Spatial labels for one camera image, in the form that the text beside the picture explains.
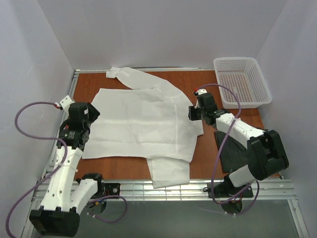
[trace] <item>garment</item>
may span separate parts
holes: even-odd
[[[83,159],[132,156],[147,159],[154,188],[189,182],[201,121],[188,119],[186,95],[168,81],[125,68],[112,68],[132,90],[100,89],[92,104],[101,115],[92,124]]]

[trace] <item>white laundry basket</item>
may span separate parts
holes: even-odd
[[[216,58],[213,61],[218,84],[231,89],[242,108],[257,108],[272,101],[264,76],[256,59],[247,57]],[[219,88],[224,108],[238,108],[232,94]]]

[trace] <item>gray wall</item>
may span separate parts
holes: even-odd
[[[36,0],[0,1],[0,237],[13,203],[42,175],[52,141],[29,139],[17,132],[17,111],[33,101],[60,101],[69,90],[73,69]],[[38,106],[23,113],[29,133],[56,135],[61,112]],[[20,237],[31,196],[16,209],[11,230]]]
[[[256,57],[286,0],[38,0],[73,68]]]
[[[266,128],[277,130],[311,237],[317,237],[317,2],[288,0],[257,57],[272,93],[260,108]]]

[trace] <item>purple cable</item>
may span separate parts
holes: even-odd
[[[116,222],[120,221],[120,220],[124,217],[124,215],[127,213],[128,203],[127,203],[127,200],[125,200],[124,197],[121,197],[121,196],[119,196],[119,195],[109,195],[109,196],[97,198],[97,199],[94,199],[94,200],[90,200],[88,203],[98,202],[98,201],[100,201],[100,200],[105,200],[105,199],[107,199],[107,198],[121,198],[121,199],[124,201],[124,204],[125,204],[124,212],[122,213],[122,215],[121,215],[118,219],[116,219],[116,220],[114,220],[114,221],[108,221],[108,220],[106,220],[105,218],[102,218],[102,217],[97,216],[97,215],[95,215],[95,214],[93,214],[93,213],[90,213],[90,212],[89,212],[89,215],[94,216],[95,218],[97,218],[97,219],[99,219],[99,220],[101,220],[101,221],[103,221],[103,222],[106,222],[106,223],[109,223],[109,224],[113,224],[113,223],[116,223]]]
[[[199,87],[198,89],[205,88],[205,87],[207,87],[207,86],[222,87],[222,88],[228,90],[228,91],[233,95],[234,99],[236,100],[236,102],[237,102],[237,104],[238,104],[238,108],[239,108],[239,111],[238,111],[237,115],[234,117],[235,119],[237,119],[237,118],[239,117],[239,115],[241,114],[241,105],[240,105],[240,102],[239,102],[237,96],[236,96],[229,88],[227,88],[227,87],[225,87],[225,86],[223,86],[223,85],[220,85],[220,84],[216,84],[216,83],[205,84],[205,85]],[[220,154],[221,154],[221,152],[222,152],[223,146],[224,146],[226,140],[228,139],[229,134],[230,134],[230,132],[231,132],[231,129],[233,128],[235,122],[236,122],[236,120],[233,120],[233,121],[232,121],[232,123],[231,123],[231,125],[230,125],[230,127],[229,127],[229,129],[228,129],[228,131],[227,131],[227,133],[226,133],[226,135],[225,135],[225,137],[224,137],[224,139],[223,139],[223,141],[222,141],[222,143],[221,143],[219,149],[218,149],[218,153],[217,153],[217,157],[216,157],[216,162],[215,162],[215,164],[214,164],[214,168],[213,168],[213,172],[212,172],[212,176],[211,176],[211,196],[212,196],[212,200],[214,201],[214,203],[219,204],[219,205],[230,202],[231,200],[233,200],[234,198],[236,198],[237,196],[239,196],[241,193],[243,193],[245,190],[247,190],[247,189],[250,187],[250,184],[247,185],[247,186],[245,186],[243,189],[241,189],[241,190],[240,190],[239,192],[237,192],[235,195],[233,195],[232,197],[228,198],[227,200],[225,200],[225,201],[223,201],[223,202],[218,202],[218,201],[216,201],[216,199],[215,199],[215,197],[214,197],[214,193],[213,193],[214,177],[215,177],[215,172],[216,172],[217,165],[218,165],[218,162],[219,162],[219,159],[220,159]],[[257,197],[258,197],[258,195],[259,195],[259,191],[260,191],[259,182],[258,182],[257,180],[256,180],[256,182],[257,182],[257,185],[258,185],[258,189],[257,189],[257,194],[256,194],[254,200],[252,201],[252,203],[250,204],[250,206],[249,206],[247,209],[245,209],[243,212],[238,213],[237,215],[242,215],[242,214],[244,214],[244,213],[247,212],[247,211],[253,206],[253,204],[255,203],[255,201],[256,201],[256,199],[257,199]]]
[[[38,140],[58,140],[60,141],[64,148],[65,148],[65,153],[63,155],[63,158],[61,160],[61,163],[64,163],[65,159],[66,159],[66,156],[67,156],[67,145],[66,143],[62,140],[62,139],[59,139],[59,138],[56,138],[56,137],[41,137],[41,136],[36,136],[36,135],[31,135],[31,134],[28,134],[26,132],[24,132],[20,126],[18,125],[18,118],[20,116],[20,114],[25,110],[27,109],[28,107],[30,106],[33,106],[33,105],[37,105],[37,104],[47,104],[47,105],[53,105],[55,106],[54,103],[49,103],[49,102],[34,102],[34,103],[30,103],[28,105],[25,105],[24,107],[22,107],[18,113],[16,114],[15,116],[15,119],[14,119],[14,125],[16,127],[16,129],[22,133],[23,135],[27,136],[27,137],[30,137],[30,138],[34,138],[34,139],[38,139]],[[10,227],[9,227],[9,221],[10,221],[10,217],[12,215],[12,212],[13,210],[16,208],[16,206],[27,196],[29,195],[33,190],[37,189],[43,182],[45,182],[46,180],[48,180],[53,174],[55,174],[57,172],[57,170],[60,168],[60,165],[58,165],[48,176],[46,176],[44,179],[42,179],[41,181],[39,181],[36,185],[34,185],[32,188],[30,188],[28,191],[25,192],[25,194],[23,194],[15,203],[14,205],[11,207],[11,209],[9,210],[9,213],[6,217],[6,220],[5,220],[5,230],[6,230],[6,233],[9,235],[9,237],[11,238],[16,238],[10,231]]]

